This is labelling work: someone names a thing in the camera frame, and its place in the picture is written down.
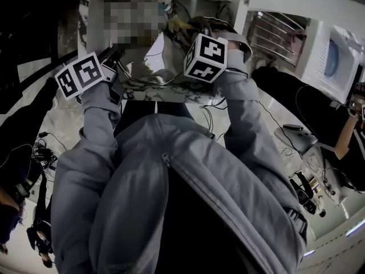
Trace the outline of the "person's left forearm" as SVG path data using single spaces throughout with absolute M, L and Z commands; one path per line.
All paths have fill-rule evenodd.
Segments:
M 100 82 L 82 94 L 84 126 L 80 131 L 80 143 L 100 155 L 113 154 L 117 142 L 113 129 L 120 119 L 120 108 L 111 102 L 110 87 Z

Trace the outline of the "person's right forearm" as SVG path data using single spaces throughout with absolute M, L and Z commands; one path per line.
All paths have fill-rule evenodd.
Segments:
M 238 158 L 268 160 L 277 156 L 277 147 L 259 107 L 258 88 L 254 80 L 248 78 L 242 51 L 228 51 L 227 68 L 217 79 L 230 119 L 225 134 L 226 148 Z

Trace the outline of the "pink plastic basin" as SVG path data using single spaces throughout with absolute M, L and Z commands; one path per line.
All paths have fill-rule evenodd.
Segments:
M 302 45 L 306 39 L 306 33 L 304 30 L 296 30 L 291 36 L 291 50 L 295 55 L 299 55 L 302 49 Z

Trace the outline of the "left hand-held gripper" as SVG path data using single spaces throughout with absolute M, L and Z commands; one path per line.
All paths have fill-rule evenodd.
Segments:
M 92 86 L 109 85 L 111 102 L 120 104 L 123 88 L 118 82 L 117 63 L 121 55 L 115 47 L 108 47 L 99 55 L 89 53 L 60 70 L 55 79 L 65 100 L 75 98 Z

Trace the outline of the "person's grey jacket torso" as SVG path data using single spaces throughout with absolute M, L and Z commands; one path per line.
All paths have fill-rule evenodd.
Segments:
M 79 142 L 56 170 L 59 274 L 295 274 L 307 222 L 282 171 L 236 157 L 183 117 L 146 116 L 100 155 Z

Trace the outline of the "person's black trousers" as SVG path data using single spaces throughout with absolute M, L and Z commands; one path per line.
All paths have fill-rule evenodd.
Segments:
M 113 131 L 114 136 L 117 136 L 137 120 L 154 114 L 155 107 L 157 107 L 158 114 L 180 116 L 193 120 L 185 103 L 128 100 L 121 113 L 120 120 Z

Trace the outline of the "black metal work table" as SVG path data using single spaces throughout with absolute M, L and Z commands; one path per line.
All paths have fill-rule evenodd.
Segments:
M 60 55 L 59 24 L 79 0 L 0 0 L 0 114 L 42 76 L 76 57 Z

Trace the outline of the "blue oval basin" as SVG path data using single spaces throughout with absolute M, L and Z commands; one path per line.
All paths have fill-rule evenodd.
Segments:
M 324 71 L 325 76 L 326 77 L 334 76 L 335 73 L 337 72 L 338 66 L 339 66 L 339 47 L 333 40 L 330 40 L 326 59 L 326 66 Z

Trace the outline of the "marble sink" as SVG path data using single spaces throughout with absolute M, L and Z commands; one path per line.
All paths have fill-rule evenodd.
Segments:
M 101 14 L 103 0 L 80 0 L 78 18 L 78 56 L 102 52 L 108 45 L 108 39 L 96 38 L 99 26 L 103 22 Z M 241 33 L 249 9 L 250 0 L 173 0 L 176 14 L 181 18 L 203 16 L 228 21 L 235 31 Z M 125 88 L 124 99 L 154 100 L 213 104 L 218 101 L 218 93 L 205 84 L 175 79 L 165 87 L 133 83 L 125 75 L 120 80 Z

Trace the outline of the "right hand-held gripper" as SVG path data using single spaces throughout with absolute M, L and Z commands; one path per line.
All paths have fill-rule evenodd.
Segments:
M 186 77 L 213 83 L 223 72 L 247 76 L 247 72 L 240 67 L 229 66 L 231 51 L 239 55 L 239 64 L 246 63 L 252 56 L 247 40 L 237 34 L 230 24 L 211 20 L 210 27 L 203 16 L 191 18 L 188 24 L 199 34 L 184 59 Z

